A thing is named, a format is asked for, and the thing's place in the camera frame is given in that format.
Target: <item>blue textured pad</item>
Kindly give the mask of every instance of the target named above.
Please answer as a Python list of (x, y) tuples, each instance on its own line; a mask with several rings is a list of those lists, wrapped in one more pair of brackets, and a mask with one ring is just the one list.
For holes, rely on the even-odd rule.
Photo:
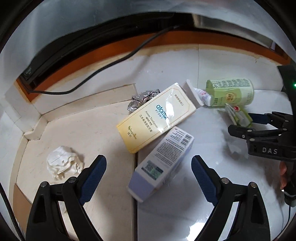
[(216, 206), (218, 203), (216, 186), (196, 157), (191, 160), (191, 169), (206, 200)]
[(91, 197), (94, 194), (102, 176), (104, 175), (106, 168), (107, 161), (103, 156), (81, 187), (81, 196), (79, 199), (81, 205), (84, 205), (86, 202), (91, 200)]
[(267, 125), (270, 122), (269, 117), (267, 115), (265, 115), (265, 114), (249, 113), (249, 116), (252, 118), (253, 123)]

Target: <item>green canister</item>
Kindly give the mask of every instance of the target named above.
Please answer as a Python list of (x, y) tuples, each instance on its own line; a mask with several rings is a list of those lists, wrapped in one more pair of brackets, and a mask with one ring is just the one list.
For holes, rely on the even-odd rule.
[(214, 96), (212, 106), (224, 106), (226, 103), (244, 106), (251, 104), (254, 99), (252, 82), (245, 78), (208, 80), (206, 92)]

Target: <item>human hand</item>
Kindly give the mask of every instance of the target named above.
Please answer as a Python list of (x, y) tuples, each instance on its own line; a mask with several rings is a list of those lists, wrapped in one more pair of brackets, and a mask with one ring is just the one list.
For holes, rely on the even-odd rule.
[(284, 161), (281, 161), (279, 164), (279, 174), (280, 174), (280, 180), (281, 180), (281, 189), (284, 189), (287, 185), (287, 166)]

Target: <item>crumpled foil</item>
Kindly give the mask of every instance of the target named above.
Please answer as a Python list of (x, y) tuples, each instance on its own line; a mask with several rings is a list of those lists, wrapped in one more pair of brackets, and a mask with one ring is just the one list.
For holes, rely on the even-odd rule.
[(128, 110), (134, 112), (136, 109), (141, 107), (147, 101), (151, 100), (153, 97), (160, 93), (159, 89), (145, 91), (139, 95), (133, 95), (131, 97), (131, 102), (128, 105)]

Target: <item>crumpled tissue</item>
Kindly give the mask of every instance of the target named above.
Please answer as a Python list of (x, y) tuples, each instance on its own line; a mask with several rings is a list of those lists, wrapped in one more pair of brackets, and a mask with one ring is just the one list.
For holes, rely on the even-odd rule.
[(60, 146), (47, 157), (47, 170), (55, 180), (63, 179), (65, 173), (81, 173), (84, 163), (70, 147)]

